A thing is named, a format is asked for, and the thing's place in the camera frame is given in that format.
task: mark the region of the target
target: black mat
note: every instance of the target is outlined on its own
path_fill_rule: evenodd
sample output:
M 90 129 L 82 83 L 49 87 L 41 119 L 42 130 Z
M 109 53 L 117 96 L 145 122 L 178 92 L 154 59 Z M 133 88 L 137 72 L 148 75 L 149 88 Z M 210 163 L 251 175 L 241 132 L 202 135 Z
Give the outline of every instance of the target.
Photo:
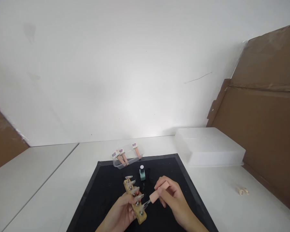
M 145 181 L 140 180 L 140 165 L 144 165 Z M 178 182 L 192 212 L 210 232 L 218 231 L 178 154 L 143 157 L 123 169 L 115 168 L 112 161 L 98 162 L 67 231 L 95 231 L 125 192 L 123 181 L 125 176 L 130 175 L 133 175 L 131 180 L 136 180 L 134 186 L 139 186 L 145 194 L 142 203 L 149 200 L 160 176 L 165 175 Z M 126 231 L 184 231 L 169 206 L 163 208 L 159 200 L 145 211 L 147 219 L 141 225 L 134 220 Z

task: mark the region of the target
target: clear plastic container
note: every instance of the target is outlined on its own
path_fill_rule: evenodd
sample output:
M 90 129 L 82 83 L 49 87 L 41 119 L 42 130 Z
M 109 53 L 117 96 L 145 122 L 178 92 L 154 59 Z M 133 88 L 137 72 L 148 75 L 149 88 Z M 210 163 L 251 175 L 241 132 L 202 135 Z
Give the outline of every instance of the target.
M 125 162 L 124 164 L 122 164 L 118 160 L 118 158 L 116 157 L 116 158 L 113 159 L 114 167 L 116 167 L 118 169 L 122 169 L 122 168 L 128 166 L 129 164 L 132 164 L 135 161 L 140 160 L 143 157 L 143 155 L 144 155 L 144 149 L 139 144 L 134 145 L 134 147 L 137 147 L 137 149 L 139 151 L 139 154 L 140 154 L 140 157 L 137 155 L 136 150 L 133 149 L 132 144 L 128 144 L 128 145 L 123 146 L 123 147 L 119 147 L 119 148 L 116 149 L 116 152 L 120 153 L 120 150 L 123 149 L 124 150 L 124 155 L 126 156 L 128 162 Z

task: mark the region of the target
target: plastic storage box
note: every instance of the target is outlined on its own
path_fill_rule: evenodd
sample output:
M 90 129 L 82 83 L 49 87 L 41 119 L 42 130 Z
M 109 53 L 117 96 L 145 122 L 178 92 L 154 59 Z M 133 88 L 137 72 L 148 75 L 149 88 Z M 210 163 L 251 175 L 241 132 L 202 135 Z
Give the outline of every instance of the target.
M 246 151 L 214 127 L 177 129 L 175 144 L 190 167 L 243 165 Z
M 138 157 L 138 155 L 137 155 L 135 149 L 133 149 L 132 144 L 128 144 L 128 145 L 125 145 L 125 146 L 123 146 L 123 147 L 120 147 L 120 148 L 116 149 L 115 151 L 116 151 L 117 153 L 120 153 L 119 151 L 120 151 L 121 149 L 124 150 L 124 152 L 125 152 L 125 156 L 126 156 L 128 162 L 125 162 L 125 165 L 124 165 L 124 164 L 122 164 L 122 163 L 118 160 L 118 158 L 114 158 L 114 159 L 113 159 L 113 165 L 114 165 L 114 167 L 119 168 L 119 169 L 122 169 L 122 168 L 126 167 L 127 165 L 132 164 L 132 163 L 134 163 L 135 161 L 140 160 L 140 159 L 143 157 L 143 155 L 144 155 L 144 149 L 143 149 L 142 146 L 140 146 L 139 144 L 137 144 L 137 149 L 138 149 L 138 151 L 139 151 L 139 153 L 140 153 L 140 158 Z

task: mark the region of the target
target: white wall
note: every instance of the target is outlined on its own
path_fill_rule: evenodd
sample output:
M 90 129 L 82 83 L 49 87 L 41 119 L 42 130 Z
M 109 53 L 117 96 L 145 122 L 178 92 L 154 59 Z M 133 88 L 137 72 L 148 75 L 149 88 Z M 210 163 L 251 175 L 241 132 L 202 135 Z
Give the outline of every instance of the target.
M 0 110 L 30 146 L 205 126 L 242 42 L 289 24 L 290 0 L 0 0 Z

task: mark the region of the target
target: brown cardboard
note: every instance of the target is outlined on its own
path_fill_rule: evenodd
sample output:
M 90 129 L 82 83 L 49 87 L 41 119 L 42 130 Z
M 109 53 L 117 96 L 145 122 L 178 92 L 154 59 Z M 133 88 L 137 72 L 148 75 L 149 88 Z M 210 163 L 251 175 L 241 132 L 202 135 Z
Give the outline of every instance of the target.
M 230 85 L 290 91 L 290 26 L 249 40 Z
M 27 143 L 0 113 L 0 167 L 27 148 Z
M 212 126 L 246 149 L 246 169 L 290 208 L 290 92 L 228 87 Z
M 208 122 L 207 122 L 206 127 L 212 126 L 213 121 L 216 117 L 216 114 L 217 114 L 218 109 L 221 105 L 221 102 L 226 94 L 226 91 L 227 91 L 227 88 L 228 88 L 230 82 L 231 82 L 231 79 L 224 79 L 223 84 L 221 86 L 221 89 L 218 93 L 217 99 L 213 101 L 213 103 L 210 107 L 209 113 L 207 115 Z

